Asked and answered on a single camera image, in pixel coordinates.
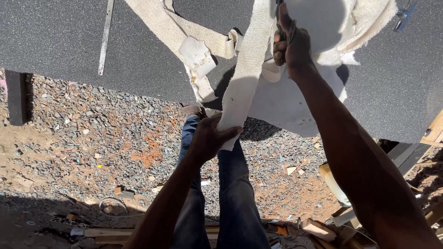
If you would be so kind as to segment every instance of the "brown shoe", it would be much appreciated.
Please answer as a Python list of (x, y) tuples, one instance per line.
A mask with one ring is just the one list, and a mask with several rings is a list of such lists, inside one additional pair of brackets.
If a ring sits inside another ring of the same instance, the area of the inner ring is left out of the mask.
[(182, 106), (182, 113), (185, 115), (185, 119), (188, 118), (190, 115), (197, 115), (200, 119), (203, 117), (202, 108), (198, 105), (188, 105), (180, 103)]

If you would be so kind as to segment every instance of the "person's left hand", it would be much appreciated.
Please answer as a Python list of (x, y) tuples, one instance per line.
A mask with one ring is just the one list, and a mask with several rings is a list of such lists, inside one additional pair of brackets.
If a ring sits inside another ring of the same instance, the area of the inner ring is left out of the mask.
[(240, 126), (229, 128), (223, 132), (218, 132), (215, 127), (221, 117), (221, 114), (207, 117), (198, 123), (194, 137), (189, 146), (188, 155), (205, 163), (217, 155), (217, 152), (225, 142), (242, 133), (243, 128)]

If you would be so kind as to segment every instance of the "metal clip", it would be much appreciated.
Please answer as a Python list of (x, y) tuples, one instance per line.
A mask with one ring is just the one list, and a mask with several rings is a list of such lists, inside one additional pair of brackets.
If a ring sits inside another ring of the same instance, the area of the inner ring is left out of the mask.
[(408, 23), (409, 18), (414, 13), (415, 6), (418, 0), (409, 0), (404, 9), (398, 9), (397, 16), (399, 17), (398, 23), (394, 28), (394, 32), (403, 31), (404, 27)]

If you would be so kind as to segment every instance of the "forearm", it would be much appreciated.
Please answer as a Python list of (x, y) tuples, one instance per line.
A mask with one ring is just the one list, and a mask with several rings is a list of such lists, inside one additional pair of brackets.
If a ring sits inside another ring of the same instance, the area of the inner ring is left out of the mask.
[(175, 224), (202, 162), (182, 159), (138, 223), (124, 248), (169, 248)]
[(317, 70), (301, 68), (293, 70), (290, 76), (297, 82), (316, 121), (334, 179), (353, 204), (363, 226), (379, 240), (383, 240), (383, 235), (379, 237), (375, 227), (380, 227), (380, 218), (390, 217), (399, 226), (429, 229), (396, 166)]

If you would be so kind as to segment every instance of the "blue jeans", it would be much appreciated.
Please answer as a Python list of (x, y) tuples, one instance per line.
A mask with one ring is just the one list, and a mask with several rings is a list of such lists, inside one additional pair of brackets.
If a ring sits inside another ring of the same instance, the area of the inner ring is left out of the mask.
[[(199, 121), (197, 115), (190, 115), (186, 119), (177, 165), (186, 155)], [(271, 248), (255, 205), (254, 190), (249, 182), (249, 169), (240, 141), (235, 141), (231, 152), (221, 150), (217, 157), (220, 179), (217, 248)], [(192, 182), (180, 212), (171, 248), (210, 248), (205, 230), (205, 197), (200, 173)]]

